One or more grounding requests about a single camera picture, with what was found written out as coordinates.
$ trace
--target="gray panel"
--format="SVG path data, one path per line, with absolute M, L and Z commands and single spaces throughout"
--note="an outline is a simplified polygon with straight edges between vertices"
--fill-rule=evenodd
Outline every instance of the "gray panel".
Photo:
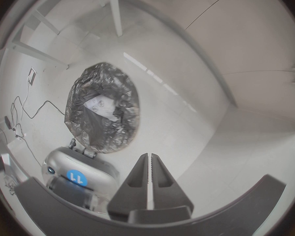
M 250 191 L 231 204 L 201 218 L 143 225 L 95 217 L 57 197 L 34 178 L 15 188 L 28 215 L 47 236 L 250 236 L 278 202 L 285 184 L 265 175 Z

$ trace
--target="plastic bag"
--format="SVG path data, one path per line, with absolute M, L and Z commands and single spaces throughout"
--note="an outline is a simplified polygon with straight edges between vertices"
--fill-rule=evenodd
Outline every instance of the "plastic bag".
M 116 121 L 84 105 L 99 95 L 114 100 Z M 139 98 L 134 84 L 124 72 L 108 63 L 85 69 L 68 95 L 64 123 L 88 150 L 111 153 L 126 147 L 139 125 Z

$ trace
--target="black cable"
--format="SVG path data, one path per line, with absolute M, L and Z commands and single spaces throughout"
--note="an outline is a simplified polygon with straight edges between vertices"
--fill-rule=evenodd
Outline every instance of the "black cable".
M 16 99 L 19 99 L 19 102 L 20 102 L 20 104 L 21 104 L 21 106 L 22 106 L 22 108 L 23 108 L 23 105 L 22 105 L 22 103 L 21 103 L 21 99 L 20 99 L 20 97 L 19 96 L 17 96 L 16 98 L 15 98 L 15 100 Z M 33 117 L 30 117 L 29 116 L 29 114 L 25 111 L 25 109 L 23 108 L 23 110 L 24 110 L 24 112 L 27 114 L 27 116 L 30 118 L 30 119 L 33 119 L 37 114 L 38 114 L 38 112 L 40 111 L 40 109 L 47 103 L 47 102 L 49 102 L 51 105 L 53 105 L 61 114 L 63 114 L 64 115 L 64 113 L 63 112 L 61 112 L 61 110 L 59 109 L 59 108 L 57 108 L 56 106 L 55 106 L 55 104 L 53 104 L 51 101 L 49 101 L 49 100 L 46 100 L 45 102 L 44 102 L 44 104 L 43 105 L 41 105 L 40 106 L 40 108 L 36 111 L 36 113 L 34 114 L 34 116 Z
M 5 138 L 6 138 L 6 142 L 7 142 L 7 145 L 8 145 L 8 139 L 7 139 L 7 136 L 6 134 L 4 133 L 4 131 L 0 128 L 0 130 L 2 131 L 2 133 L 4 134 Z
M 29 149 L 30 152 L 32 153 L 32 155 L 33 155 L 33 157 L 35 158 L 36 162 L 37 162 L 37 163 L 39 164 L 39 166 L 41 167 L 41 164 L 39 163 L 39 161 L 38 161 L 38 160 L 36 159 L 36 157 L 34 156 L 34 153 L 32 152 L 32 150 L 29 148 L 29 145 L 27 144 L 27 141 L 26 141 L 23 137 L 21 137 L 21 136 L 19 136 L 19 135 L 16 135 L 16 137 L 19 137 L 19 138 L 21 138 L 21 139 L 23 139 L 23 140 L 25 141 L 25 143 L 26 143 L 28 149 Z

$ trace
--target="floor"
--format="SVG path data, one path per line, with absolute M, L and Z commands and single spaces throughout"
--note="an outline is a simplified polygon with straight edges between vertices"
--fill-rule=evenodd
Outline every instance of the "floor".
M 61 31 L 58 36 L 43 24 L 35 31 L 24 27 L 22 42 L 69 68 L 6 51 L 0 69 L 0 118 L 11 118 L 16 96 L 25 99 L 30 67 L 37 76 L 24 108 L 33 115 L 45 100 L 64 112 L 69 90 L 84 69 L 103 61 L 116 65 L 134 82 L 141 111 L 133 142 L 119 152 L 98 155 L 117 168 L 120 183 L 141 154 L 156 153 L 195 204 L 193 217 L 198 217 L 271 174 L 287 187 L 267 226 L 256 232 L 262 235 L 295 197 L 295 124 L 229 105 L 204 62 L 180 37 L 126 3 L 120 3 L 120 10 L 124 30 L 120 38 L 109 4 L 101 8 L 98 0 L 59 2 L 46 16 Z M 73 138 L 63 115 L 51 105 L 33 120 L 24 115 L 22 130 L 40 164 L 50 151 L 67 146 Z M 15 139 L 12 131 L 5 133 L 20 164 L 41 179 L 40 167 L 24 141 Z M 149 187 L 149 208 L 151 200 Z

